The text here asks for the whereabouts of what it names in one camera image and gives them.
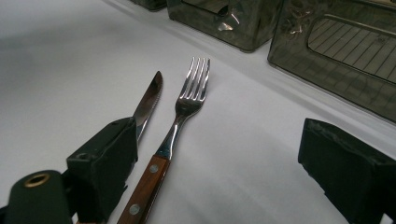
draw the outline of white table surface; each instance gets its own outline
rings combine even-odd
[[[208,57],[203,109],[177,143],[149,223],[347,223],[297,162],[305,118],[330,122],[396,158],[396,125],[126,0],[0,2],[0,206],[30,173],[130,117],[157,71],[163,93],[109,223],[116,223],[168,132],[191,58]]]

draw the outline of knife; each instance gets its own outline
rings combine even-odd
[[[134,115],[119,119],[67,158],[68,169],[30,174],[11,189],[2,209],[7,224],[108,221],[125,191],[125,180],[137,161],[137,144],[158,102],[163,77],[157,72]]]

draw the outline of stainless steel fork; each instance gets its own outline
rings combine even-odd
[[[118,224],[145,223],[172,160],[173,150],[184,122],[204,104],[210,60],[192,59],[189,73],[177,98],[176,118],[139,180]]]

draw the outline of fork handle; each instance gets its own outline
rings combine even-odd
[[[153,155],[139,183],[126,204],[118,224],[146,223],[151,206],[160,190],[170,160]]]

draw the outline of fork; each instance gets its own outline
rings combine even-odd
[[[163,139],[157,152],[151,157],[145,172],[134,189],[134,193],[120,216],[118,224],[146,223],[172,160],[180,130],[184,122],[195,115],[204,104],[209,79],[210,59],[205,63],[205,58],[202,60],[198,58],[196,66],[194,64],[195,58],[192,58],[190,70],[177,98],[176,117],[172,128]]]

